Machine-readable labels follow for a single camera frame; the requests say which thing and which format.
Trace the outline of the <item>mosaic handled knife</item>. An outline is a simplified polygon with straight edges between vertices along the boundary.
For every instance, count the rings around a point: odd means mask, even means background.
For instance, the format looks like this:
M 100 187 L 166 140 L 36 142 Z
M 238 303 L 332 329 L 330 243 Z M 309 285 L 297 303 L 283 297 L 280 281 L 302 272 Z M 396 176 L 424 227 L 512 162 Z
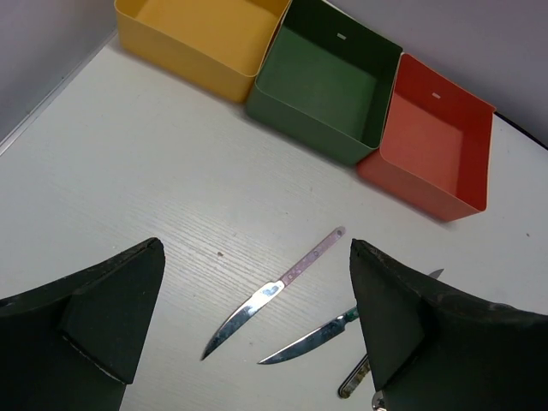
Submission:
M 337 320 L 342 321 L 342 327 L 345 328 L 345 325 L 349 322 L 355 321 L 359 318 L 357 312 L 357 307 L 352 307 L 345 313 L 337 316 Z M 351 394 L 355 391 L 357 386 L 363 380 L 363 378 L 370 372 L 371 367 L 369 365 L 368 354 L 365 354 L 364 357 L 358 362 L 354 367 L 352 372 L 343 380 L 341 385 L 337 390 L 337 395 L 341 399 L 348 399 Z

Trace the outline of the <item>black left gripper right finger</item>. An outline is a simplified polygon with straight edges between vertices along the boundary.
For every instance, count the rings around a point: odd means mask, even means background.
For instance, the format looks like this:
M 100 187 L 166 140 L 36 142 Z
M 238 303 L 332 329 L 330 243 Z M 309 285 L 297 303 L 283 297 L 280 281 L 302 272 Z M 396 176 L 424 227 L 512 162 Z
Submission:
M 546 409 L 544 314 L 465 293 L 363 240 L 349 271 L 385 409 Z

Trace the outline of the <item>pink handled knife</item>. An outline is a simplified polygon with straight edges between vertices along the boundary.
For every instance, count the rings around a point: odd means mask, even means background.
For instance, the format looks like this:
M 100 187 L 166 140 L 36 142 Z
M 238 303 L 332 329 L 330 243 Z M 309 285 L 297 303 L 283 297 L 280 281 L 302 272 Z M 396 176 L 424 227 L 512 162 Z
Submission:
M 343 226 L 336 227 L 319 244 L 289 268 L 278 280 L 265 283 L 245 300 L 216 330 L 206 344 L 201 360 L 205 360 L 228 338 L 236 333 L 250 318 L 286 289 L 300 274 L 318 260 L 346 233 Z

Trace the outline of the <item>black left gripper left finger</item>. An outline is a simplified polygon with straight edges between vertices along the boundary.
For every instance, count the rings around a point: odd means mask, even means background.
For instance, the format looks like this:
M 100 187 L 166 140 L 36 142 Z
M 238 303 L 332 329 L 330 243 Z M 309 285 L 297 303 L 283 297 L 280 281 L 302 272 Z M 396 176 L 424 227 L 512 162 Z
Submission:
M 1 301 L 3 410 L 118 410 L 164 276 L 149 238 L 97 265 Z

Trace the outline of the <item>green handled knife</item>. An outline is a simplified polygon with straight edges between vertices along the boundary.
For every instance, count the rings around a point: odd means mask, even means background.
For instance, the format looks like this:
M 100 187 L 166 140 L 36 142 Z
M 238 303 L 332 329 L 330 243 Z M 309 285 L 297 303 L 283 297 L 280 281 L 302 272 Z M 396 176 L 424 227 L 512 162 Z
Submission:
M 342 334 L 345 331 L 346 324 L 353 322 L 358 318 L 359 314 L 357 307 L 353 307 L 307 333 L 305 336 L 295 340 L 286 347 L 265 357 L 263 360 L 259 361 L 258 364 L 274 365 L 302 356 Z

